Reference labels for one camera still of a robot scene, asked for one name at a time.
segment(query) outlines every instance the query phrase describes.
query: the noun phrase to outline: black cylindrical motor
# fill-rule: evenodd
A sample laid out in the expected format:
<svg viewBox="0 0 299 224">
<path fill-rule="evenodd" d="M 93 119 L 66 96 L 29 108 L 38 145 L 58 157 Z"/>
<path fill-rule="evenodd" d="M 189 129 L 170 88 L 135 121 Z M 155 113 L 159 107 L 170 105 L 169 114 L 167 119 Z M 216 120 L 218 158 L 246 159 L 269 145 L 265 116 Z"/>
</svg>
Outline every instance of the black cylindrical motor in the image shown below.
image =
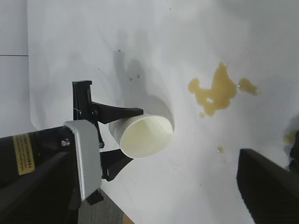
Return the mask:
<svg viewBox="0 0 299 224">
<path fill-rule="evenodd" d="M 0 188 L 34 171 L 56 153 L 67 151 L 72 132 L 64 126 L 0 139 Z"/>
</svg>

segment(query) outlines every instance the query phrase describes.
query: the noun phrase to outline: wall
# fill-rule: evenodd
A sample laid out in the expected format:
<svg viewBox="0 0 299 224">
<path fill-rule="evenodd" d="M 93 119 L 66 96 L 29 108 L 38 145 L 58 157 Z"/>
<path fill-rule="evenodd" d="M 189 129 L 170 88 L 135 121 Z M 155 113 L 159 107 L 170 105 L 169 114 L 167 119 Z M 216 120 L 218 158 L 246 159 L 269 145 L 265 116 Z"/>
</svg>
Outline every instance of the wall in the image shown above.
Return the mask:
<svg viewBox="0 0 299 224">
<path fill-rule="evenodd" d="M 0 0 L 0 137 L 33 130 L 29 105 L 27 1 Z"/>
</svg>

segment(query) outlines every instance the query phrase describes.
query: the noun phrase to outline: black object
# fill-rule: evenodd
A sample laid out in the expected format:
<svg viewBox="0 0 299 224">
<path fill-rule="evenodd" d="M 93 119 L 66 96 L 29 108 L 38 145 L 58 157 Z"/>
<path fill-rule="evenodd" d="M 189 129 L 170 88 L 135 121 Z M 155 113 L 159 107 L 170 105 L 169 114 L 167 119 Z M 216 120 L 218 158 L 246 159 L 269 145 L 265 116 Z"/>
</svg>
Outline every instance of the black object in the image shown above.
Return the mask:
<svg viewBox="0 0 299 224">
<path fill-rule="evenodd" d="M 299 223 L 299 181 L 292 172 L 241 149 L 237 184 L 256 224 Z"/>
<path fill-rule="evenodd" d="M 295 143 L 291 148 L 290 157 L 299 162 L 299 131 L 295 135 Z"/>
<path fill-rule="evenodd" d="M 15 155 L 11 157 L 12 137 L 0 139 L 1 158 L 6 161 L 0 168 L 0 223 L 77 223 L 81 198 L 72 132 L 56 127 L 28 135 L 35 170 L 24 175 L 18 175 Z M 69 140 L 69 146 L 61 146 L 63 139 Z"/>
</svg>

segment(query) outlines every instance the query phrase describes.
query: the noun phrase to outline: screw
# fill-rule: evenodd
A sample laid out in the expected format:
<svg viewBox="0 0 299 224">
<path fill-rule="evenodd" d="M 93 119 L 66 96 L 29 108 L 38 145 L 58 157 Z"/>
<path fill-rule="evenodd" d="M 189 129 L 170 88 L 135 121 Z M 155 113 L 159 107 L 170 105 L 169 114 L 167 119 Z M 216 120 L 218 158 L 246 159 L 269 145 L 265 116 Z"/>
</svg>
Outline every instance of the screw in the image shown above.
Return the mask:
<svg viewBox="0 0 299 224">
<path fill-rule="evenodd" d="M 62 147 L 65 147 L 65 146 L 69 146 L 71 143 L 70 143 L 70 140 L 68 140 L 68 139 L 64 139 L 64 140 L 62 140 L 61 142 L 60 142 L 60 145 L 62 146 Z"/>
</svg>

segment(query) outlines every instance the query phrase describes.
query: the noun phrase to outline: cup rim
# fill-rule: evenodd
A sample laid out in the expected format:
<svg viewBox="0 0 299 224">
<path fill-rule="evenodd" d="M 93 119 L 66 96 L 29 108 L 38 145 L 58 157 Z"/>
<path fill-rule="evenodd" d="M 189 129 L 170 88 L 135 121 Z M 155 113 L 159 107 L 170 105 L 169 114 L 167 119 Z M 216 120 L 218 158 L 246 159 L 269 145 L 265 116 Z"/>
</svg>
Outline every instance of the cup rim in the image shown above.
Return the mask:
<svg viewBox="0 0 299 224">
<path fill-rule="evenodd" d="M 163 118 L 163 119 L 165 119 L 165 120 L 167 120 L 167 121 L 169 122 L 169 124 L 170 124 L 170 126 L 171 126 L 171 131 L 172 131 L 171 134 L 173 134 L 173 127 L 172 127 L 172 125 L 171 125 L 171 122 L 170 122 L 166 117 L 163 117 L 163 116 L 160 116 L 160 115 L 151 115 L 151 114 L 142 114 L 142 115 L 139 115 L 139 116 L 140 116 L 140 119 L 137 119 L 137 120 L 135 120 L 134 122 L 132 122 L 131 124 L 129 124 L 128 127 L 124 130 L 123 134 L 121 135 L 121 140 L 120 140 L 120 148 L 121 148 L 121 151 L 122 151 L 127 157 L 129 157 L 129 158 L 131 158 L 131 159 L 142 159 L 142 158 L 145 158 L 145 157 L 148 157 L 148 156 L 153 155 L 153 154 L 151 154 L 151 155 L 147 155 L 147 156 L 143 156 L 143 157 L 132 157 L 132 156 L 128 155 L 128 154 L 122 149 L 122 141 L 123 141 L 124 133 L 125 133 L 131 126 L 133 126 L 134 124 L 136 124 L 137 122 L 139 122 L 139 121 L 141 121 L 141 120 L 144 120 L 144 119 L 152 118 L 152 117 Z"/>
</svg>

